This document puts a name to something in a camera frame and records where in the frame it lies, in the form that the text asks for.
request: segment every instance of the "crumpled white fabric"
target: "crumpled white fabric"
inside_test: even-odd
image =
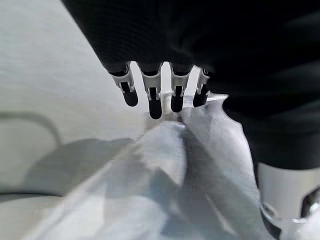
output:
[[[24,240],[271,240],[247,141],[222,100],[179,121],[125,147]]]

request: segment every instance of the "robotic hand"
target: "robotic hand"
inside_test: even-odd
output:
[[[260,210],[276,239],[320,205],[318,0],[62,0],[129,106],[141,70],[149,112],[161,117],[162,63],[171,65],[171,109],[182,109],[193,65],[195,107],[209,91],[229,97],[250,147]]]
[[[115,84],[123,93],[125,102],[134,107],[138,104],[138,96],[134,85],[129,62],[118,62],[104,65],[111,74]],[[161,66],[162,63],[140,63],[140,68],[144,90],[149,101],[149,113],[153,119],[159,119],[162,115],[161,107]],[[189,74],[192,65],[170,63],[171,66],[171,109],[178,113],[183,108],[184,94],[187,88]],[[193,105],[195,107],[206,104],[209,89],[206,87],[207,81],[213,73],[206,69],[201,69],[196,92],[194,94]]]

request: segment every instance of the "black fabric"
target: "black fabric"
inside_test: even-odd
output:
[[[196,64],[255,163],[320,167],[319,0],[63,0],[102,63]]]

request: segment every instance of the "metal joint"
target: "metal joint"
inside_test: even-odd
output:
[[[173,97],[176,96],[176,87],[182,87],[180,97],[183,97],[185,94],[185,90],[187,88],[188,79],[190,72],[187,75],[175,75],[173,69],[171,68],[171,94]]]
[[[115,76],[110,74],[115,82],[115,84],[120,88],[121,92],[124,94],[125,91],[123,90],[121,83],[127,83],[130,89],[130,93],[135,90],[135,83],[134,78],[131,72],[131,68],[127,65],[126,66],[126,74],[123,76]]]
[[[196,85],[196,93],[201,94],[201,90],[205,84],[207,84],[208,79],[210,78],[209,73],[204,68],[201,68],[201,71],[199,73],[198,82]]]
[[[146,92],[148,100],[151,101],[150,88],[155,88],[156,100],[159,100],[161,92],[161,71],[159,71],[156,75],[153,76],[145,75],[143,72],[141,72],[141,74],[144,84],[144,90]]]

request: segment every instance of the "black fingertip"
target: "black fingertip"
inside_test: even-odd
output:
[[[126,102],[126,104],[128,104],[130,107],[134,107],[138,104],[138,95],[136,90],[134,90],[133,92],[125,92],[123,94],[124,100]]]
[[[124,91],[123,97],[130,107],[134,107],[138,104],[138,95],[136,89],[133,90],[133,92],[130,92],[130,87],[127,82],[121,82],[121,87]]]
[[[171,110],[179,113],[184,105],[184,97],[181,96],[182,86],[175,87],[175,96],[171,96]]]
[[[206,104],[207,99],[208,99],[208,95],[207,95],[208,92],[209,92],[209,90],[208,90],[206,84],[204,84],[204,85],[202,86],[202,89],[201,89],[201,93],[200,93],[200,94],[198,94],[197,92],[195,92],[194,98],[193,98],[193,106],[194,106],[195,108]]]
[[[206,94],[198,94],[197,92],[194,94],[194,98],[193,98],[193,106],[196,107],[200,107],[202,105],[205,105],[207,102],[207,98],[208,95]]]
[[[159,119],[162,115],[162,107],[161,107],[161,100],[157,100],[156,98],[151,98],[149,101],[149,113],[151,118]]]
[[[183,96],[172,96],[171,97],[171,110],[175,113],[179,113],[184,105]]]

